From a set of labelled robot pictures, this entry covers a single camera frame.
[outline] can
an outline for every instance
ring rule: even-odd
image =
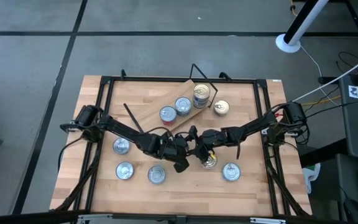
[[[206,162],[202,162],[201,164],[203,165],[203,167],[210,169],[216,165],[217,161],[218,158],[216,158],[215,154],[212,151],[210,151],[208,160]]]
[[[218,115],[218,116],[224,116],[226,115],[230,110],[230,106],[229,103],[224,101],[224,100],[218,100],[215,103],[214,106],[214,112]]]
[[[129,141],[124,138],[117,138],[112,145],[114,152],[120,155],[127,154],[129,151]]]
[[[122,162],[116,168],[116,175],[121,180],[130,179],[134,175],[134,166],[129,162]]]
[[[164,125],[171,126],[177,120],[177,111],[171,106],[164,106],[160,110],[160,118]]]
[[[165,170],[162,166],[153,166],[149,169],[149,181],[153,184],[161,184],[165,180]]]
[[[193,90],[193,104],[197,108],[204,108],[208,103],[211,90],[206,85],[196,85]]]
[[[175,109],[177,111],[177,115],[187,116],[190,114],[191,101],[187,97],[178,98],[175,102]]]
[[[241,171],[240,167],[230,162],[223,167],[223,178],[228,181],[235,181],[240,178]]]

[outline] tin can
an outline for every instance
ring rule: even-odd
[[[120,155],[127,154],[129,151],[129,141],[124,138],[117,138],[112,145],[114,152]]]
[[[162,166],[153,166],[149,169],[149,181],[153,184],[161,184],[165,180],[165,170]]]
[[[186,97],[178,98],[175,102],[175,109],[177,111],[177,115],[187,116],[190,114],[191,101]]]
[[[197,108],[204,108],[208,103],[211,90],[206,85],[196,85],[193,90],[193,104]]]
[[[121,180],[130,179],[134,175],[134,172],[134,166],[132,166],[129,162],[122,162],[118,164],[116,169],[116,175]]]
[[[177,120],[177,112],[171,106],[164,106],[160,110],[160,118],[161,118],[161,121],[162,121],[162,123],[164,125],[171,126]]]
[[[203,165],[203,167],[210,169],[216,165],[217,161],[218,158],[216,158],[215,154],[212,151],[210,151],[208,160],[206,162],[202,162],[201,164]]]
[[[214,106],[214,112],[218,115],[218,116],[224,116],[226,115],[230,110],[230,106],[229,103],[224,101],[224,100],[218,100],[215,103]]]
[[[228,181],[235,181],[240,178],[241,171],[240,167],[230,162],[223,167],[223,178]]]

